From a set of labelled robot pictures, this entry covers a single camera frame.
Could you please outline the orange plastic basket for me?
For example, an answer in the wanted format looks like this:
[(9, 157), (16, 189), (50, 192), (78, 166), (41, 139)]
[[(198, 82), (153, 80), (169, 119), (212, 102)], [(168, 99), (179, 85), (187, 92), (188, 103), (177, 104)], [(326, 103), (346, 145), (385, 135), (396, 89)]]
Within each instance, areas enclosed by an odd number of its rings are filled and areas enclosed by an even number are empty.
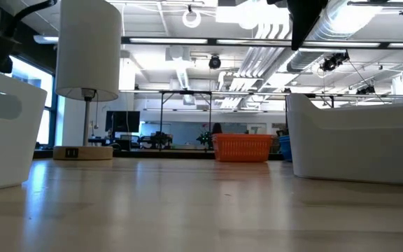
[(219, 162), (266, 162), (273, 142), (268, 134), (214, 134), (213, 149)]

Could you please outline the long ceiling light bar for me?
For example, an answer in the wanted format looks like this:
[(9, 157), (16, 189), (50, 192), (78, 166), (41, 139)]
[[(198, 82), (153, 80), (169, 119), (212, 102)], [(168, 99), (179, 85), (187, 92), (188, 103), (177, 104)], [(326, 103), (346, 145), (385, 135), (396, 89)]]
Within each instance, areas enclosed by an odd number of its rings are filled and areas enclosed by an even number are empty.
[(121, 44), (135, 45), (185, 45), (185, 46), (233, 46), (261, 48), (327, 48), (358, 50), (403, 50), (403, 42), (390, 41), (303, 41), (300, 44), (287, 39), (257, 38), (178, 38), (178, 37), (128, 37), (121, 38)]

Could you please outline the green potted plant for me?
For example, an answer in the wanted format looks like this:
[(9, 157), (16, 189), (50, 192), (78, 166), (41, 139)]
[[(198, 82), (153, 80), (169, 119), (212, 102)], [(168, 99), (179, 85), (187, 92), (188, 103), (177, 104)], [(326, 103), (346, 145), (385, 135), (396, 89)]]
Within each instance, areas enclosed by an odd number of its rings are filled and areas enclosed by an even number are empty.
[(207, 149), (213, 148), (212, 133), (210, 131), (202, 132), (197, 137), (197, 140), (200, 142), (201, 145), (207, 146)]

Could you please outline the silver ventilation duct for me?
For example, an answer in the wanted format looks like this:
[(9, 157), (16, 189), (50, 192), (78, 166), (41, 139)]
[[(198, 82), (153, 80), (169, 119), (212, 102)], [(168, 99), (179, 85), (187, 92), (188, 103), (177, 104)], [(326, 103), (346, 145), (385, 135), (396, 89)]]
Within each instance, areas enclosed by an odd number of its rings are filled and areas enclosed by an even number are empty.
[[(382, 6), (352, 6), (349, 1), (370, 2), (370, 0), (330, 0), (325, 11), (315, 24), (308, 41), (347, 40), (369, 24), (380, 13)], [(287, 71), (301, 72), (310, 67), (324, 52), (296, 52), (287, 63)]]

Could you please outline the black ceiling spotlight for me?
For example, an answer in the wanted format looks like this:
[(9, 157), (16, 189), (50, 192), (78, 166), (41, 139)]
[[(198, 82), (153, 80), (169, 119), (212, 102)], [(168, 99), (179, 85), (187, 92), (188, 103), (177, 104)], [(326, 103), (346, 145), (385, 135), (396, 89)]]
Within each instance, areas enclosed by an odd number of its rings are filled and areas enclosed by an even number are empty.
[(349, 59), (350, 57), (347, 51), (335, 53), (324, 59), (324, 62), (320, 65), (320, 69), (324, 72), (334, 71), (337, 67), (341, 66)]

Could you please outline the black monitor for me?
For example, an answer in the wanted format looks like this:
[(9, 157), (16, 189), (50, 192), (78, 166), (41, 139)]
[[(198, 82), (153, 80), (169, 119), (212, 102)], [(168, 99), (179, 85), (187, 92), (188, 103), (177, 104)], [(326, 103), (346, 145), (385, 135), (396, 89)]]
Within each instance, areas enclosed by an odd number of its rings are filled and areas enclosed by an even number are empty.
[(107, 111), (105, 131), (115, 132), (139, 132), (140, 112), (139, 111)]

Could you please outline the black aluminium table frame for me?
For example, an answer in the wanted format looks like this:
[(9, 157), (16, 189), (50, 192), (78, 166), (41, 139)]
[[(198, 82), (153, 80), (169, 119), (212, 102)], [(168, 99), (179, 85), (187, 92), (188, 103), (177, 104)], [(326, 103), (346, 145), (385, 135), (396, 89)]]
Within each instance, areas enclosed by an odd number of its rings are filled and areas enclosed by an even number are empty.
[[(33, 159), (52, 158), (52, 150), (35, 150)], [(174, 151), (174, 150), (140, 150), (140, 151), (123, 151), (114, 150), (114, 158), (169, 158), (169, 159), (196, 159), (196, 160), (214, 160), (213, 152), (195, 151)], [(282, 161), (283, 156), (277, 153), (270, 153), (268, 160)]]

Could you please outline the white cylindrical bin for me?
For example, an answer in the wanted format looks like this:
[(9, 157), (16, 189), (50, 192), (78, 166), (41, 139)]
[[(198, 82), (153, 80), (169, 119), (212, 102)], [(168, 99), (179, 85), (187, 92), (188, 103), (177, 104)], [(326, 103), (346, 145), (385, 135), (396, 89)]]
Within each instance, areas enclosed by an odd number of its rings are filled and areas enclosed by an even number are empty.
[(82, 101), (80, 144), (53, 149), (55, 160), (111, 160), (113, 148), (91, 146), (90, 104), (110, 102), (119, 94), (122, 18), (106, 0), (61, 0), (55, 93)]

